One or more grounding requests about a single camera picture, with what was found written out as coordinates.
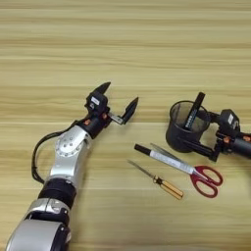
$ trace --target wooden table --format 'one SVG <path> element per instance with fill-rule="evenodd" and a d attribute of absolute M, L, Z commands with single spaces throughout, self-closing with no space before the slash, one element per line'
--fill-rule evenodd
<path fill-rule="evenodd" d="M 84 117 L 85 97 L 110 80 L 114 113 L 135 96 L 139 105 L 128 125 L 112 124 L 94 142 L 72 213 L 70 250 L 250 250 L 250 160 L 221 155 L 215 164 L 176 153 L 224 176 L 219 196 L 207 199 L 186 174 L 133 150 L 150 142 L 170 149 L 169 109 L 198 91 L 207 94 L 208 110 L 233 109 L 250 132 L 250 49 L 249 0 L 1 1 L 0 249 L 41 189 L 30 176 L 35 143 Z M 214 145 L 215 129 L 204 143 Z M 43 176 L 54 143 L 41 148 Z M 183 200 L 126 159 L 183 190 Z"/>

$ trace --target black pen holder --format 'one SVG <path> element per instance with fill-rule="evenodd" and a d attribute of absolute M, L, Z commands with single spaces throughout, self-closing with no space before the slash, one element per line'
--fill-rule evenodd
<path fill-rule="evenodd" d="M 194 102 L 179 101 L 170 109 L 170 122 L 166 133 L 166 139 L 169 145 L 178 152 L 192 152 L 183 139 L 187 141 L 199 141 L 203 132 L 210 125 L 210 115 L 204 107 L 200 107 L 191 129 L 185 129 L 189 112 Z"/>

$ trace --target robotic arm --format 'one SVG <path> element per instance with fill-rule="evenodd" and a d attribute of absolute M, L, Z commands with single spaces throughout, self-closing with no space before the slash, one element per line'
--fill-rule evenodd
<path fill-rule="evenodd" d="M 87 150 L 92 140 L 111 121 L 126 124 L 138 102 L 138 98 L 131 101 L 121 117 L 112 114 L 104 95 L 109 85 L 110 82 L 101 84 L 86 98 L 88 114 L 84 119 L 75 121 L 64 131 L 46 135 L 37 143 L 32 157 L 32 176 L 44 185 L 10 237 L 6 251 L 68 250 L 71 240 L 70 211 L 81 184 L 81 164 Z M 35 165 L 36 151 L 43 141 L 55 136 L 59 136 L 55 163 L 49 177 L 43 180 Z"/>
<path fill-rule="evenodd" d="M 219 126 L 216 132 L 217 140 L 214 149 L 198 141 L 183 139 L 183 142 L 194 152 L 204 155 L 215 162 L 220 153 L 237 153 L 251 158 L 251 134 L 240 130 L 239 117 L 233 110 L 225 109 L 220 114 L 210 112 L 209 115 L 210 123 L 216 123 Z M 203 113 L 198 113 L 198 117 L 205 120 Z"/>

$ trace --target orange accent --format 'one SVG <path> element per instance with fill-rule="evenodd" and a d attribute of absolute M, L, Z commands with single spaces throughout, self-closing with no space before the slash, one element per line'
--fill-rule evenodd
<path fill-rule="evenodd" d="M 230 143 L 230 137 L 225 137 L 224 138 L 224 143 L 229 144 Z"/>
<path fill-rule="evenodd" d="M 251 141 L 251 137 L 250 136 L 244 136 L 243 139 L 247 142 L 250 142 Z"/>
<path fill-rule="evenodd" d="M 102 118 L 103 118 L 104 120 L 106 120 L 106 119 L 107 119 L 107 114 L 102 114 Z"/>
<path fill-rule="evenodd" d="M 85 124 L 86 126 L 88 126 L 88 125 L 90 124 L 90 120 L 86 120 L 86 121 L 84 122 L 84 124 Z"/>

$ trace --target red scissors handle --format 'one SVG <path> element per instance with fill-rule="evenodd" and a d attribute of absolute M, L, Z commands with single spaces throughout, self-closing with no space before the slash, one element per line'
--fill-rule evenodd
<path fill-rule="evenodd" d="M 224 179 L 223 177 L 221 176 L 220 173 L 218 173 L 216 170 L 210 168 L 210 167 L 207 167 L 207 166 L 199 166 L 199 167 L 195 167 L 195 170 L 201 174 L 202 176 L 204 176 L 206 179 L 198 176 L 197 174 L 192 174 L 190 177 L 191 177 L 191 180 L 192 180 L 192 183 L 194 185 L 194 187 L 196 188 L 196 190 L 204 195 L 205 197 L 208 197 L 208 198 L 215 198 L 217 195 L 218 195 L 218 189 L 216 188 L 216 186 L 219 186 L 223 183 Z M 210 176 L 207 176 L 204 171 L 205 170 L 210 170 L 211 172 L 215 173 L 216 176 L 219 178 L 219 180 L 214 180 L 212 179 Z M 209 186 L 213 191 L 214 193 L 213 194 L 208 194 L 204 191 L 202 191 L 199 186 L 198 186 L 198 182 L 202 182 L 204 183 L 205 185 Z"/>

